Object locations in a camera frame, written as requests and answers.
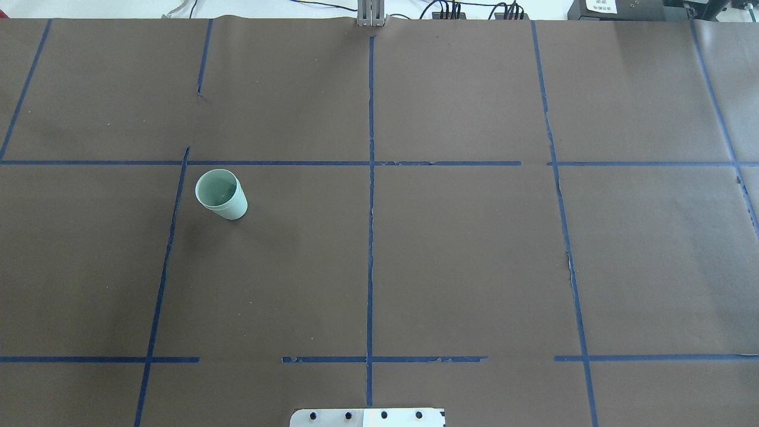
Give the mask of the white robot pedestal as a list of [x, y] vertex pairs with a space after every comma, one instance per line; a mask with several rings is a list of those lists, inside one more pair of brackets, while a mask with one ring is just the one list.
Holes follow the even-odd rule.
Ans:
[[431, 407], [301, 409], [290, 426], [445, 426], [445, 411]]

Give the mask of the black power strip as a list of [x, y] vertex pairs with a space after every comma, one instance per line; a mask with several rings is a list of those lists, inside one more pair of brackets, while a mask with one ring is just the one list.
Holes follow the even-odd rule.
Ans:
[[510, 4], [501, 2], [491, 10], [489, 19], [496, 21], [524, 21], [528, 19], [528, 14], [524, 8], [517, 2]]
[[465, 20], [466, 14], [463, 11], [463, 4], [459, 2], [433, 2], [431, 5], [437, 4], [439, 5], [438, 11], [431, 11], [429, 13], [429, 16], [433, 20], [442, 20], [442, 21], [457, 21], [457, 20]]

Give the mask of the black computer box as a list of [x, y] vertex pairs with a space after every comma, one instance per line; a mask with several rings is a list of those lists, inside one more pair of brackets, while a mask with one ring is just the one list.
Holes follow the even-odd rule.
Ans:
[[569, 21], [666, 21], [664, 1], [572, 1]]

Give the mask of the green cup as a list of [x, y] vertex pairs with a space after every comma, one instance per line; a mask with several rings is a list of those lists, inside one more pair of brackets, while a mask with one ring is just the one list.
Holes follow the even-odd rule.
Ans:
[[214, 168], [201, 175], [194, 192], [197, 201], [212, 211], [230, 210], [245, 200], [237, 176], [224, 168]]
[[240, 219], [248, 209], [247, 198], [241, 187], [230, 187], [225, 191], [208, 195], [203, 204], [206, 209], [228, 221]]

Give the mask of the aluminium frame post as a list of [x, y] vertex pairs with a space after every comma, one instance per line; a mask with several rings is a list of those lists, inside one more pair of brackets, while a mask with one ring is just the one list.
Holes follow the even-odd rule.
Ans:
[[358, 27], [382, 27], [387, 22], [384, 0], [359, 0], [357, 3]]

